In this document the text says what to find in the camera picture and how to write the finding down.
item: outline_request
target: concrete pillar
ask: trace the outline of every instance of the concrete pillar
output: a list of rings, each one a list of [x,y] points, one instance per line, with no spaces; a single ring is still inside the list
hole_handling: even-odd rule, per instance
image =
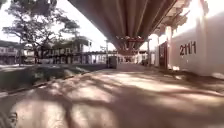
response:
[[[147,52],[148,52],[148,66],[151,65],[151,54],[150,54],[150,47],[149,47],[149,41],[147,41]]]
[[[173,35],[173,32],[172,32],[172,27],[171,26],[166,26],[166,30],[165,30],[165,33],[166,33],[166,37],[167,37],[167,67],[168,69],[173,69],[173,62],[172,62],[172,35]]]
[[[155,66],[159,67],[159,36],[155,36]]]
[[[207,30],[207,23],[206,19],[204,16],[204,10],[203,10],[203,5],[201,0],[195,0],[194,1],[195,6],[197,8],[196,13],[196,34],[197,34],[197,39],[196,39],[196,49],[198,54],[198,68],[200,69],[198,74],[200,75],[210,75],[209,74],[209,63],[208,63],[208,30]]]

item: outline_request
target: asphalt road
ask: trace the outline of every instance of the asphalt road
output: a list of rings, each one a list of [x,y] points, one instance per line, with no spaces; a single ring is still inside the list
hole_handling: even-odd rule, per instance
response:
[[[18,128],[223,128],[224,96],[207,86],[122,64],[3,97],[0,111]]]

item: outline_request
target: window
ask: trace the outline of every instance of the window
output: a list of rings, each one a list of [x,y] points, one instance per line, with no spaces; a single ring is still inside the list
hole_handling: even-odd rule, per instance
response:
[[[8,52],[14,52],[14,48],[13,47],[9,47],[8,48]]]

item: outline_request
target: elevated highway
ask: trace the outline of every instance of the elevated highway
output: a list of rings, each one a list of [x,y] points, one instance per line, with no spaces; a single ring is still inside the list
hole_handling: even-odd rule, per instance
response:
[[[188,1],[70,0],[121,54],[138,50],[157,27],[164,31],[164,25],[172,22]]]

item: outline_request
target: grass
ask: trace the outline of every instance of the grass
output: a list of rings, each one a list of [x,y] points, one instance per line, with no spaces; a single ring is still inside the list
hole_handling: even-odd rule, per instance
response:
[[[37,83],[104,69],[105,65],[31,66],[0,70],[0,92],[31,88]]]

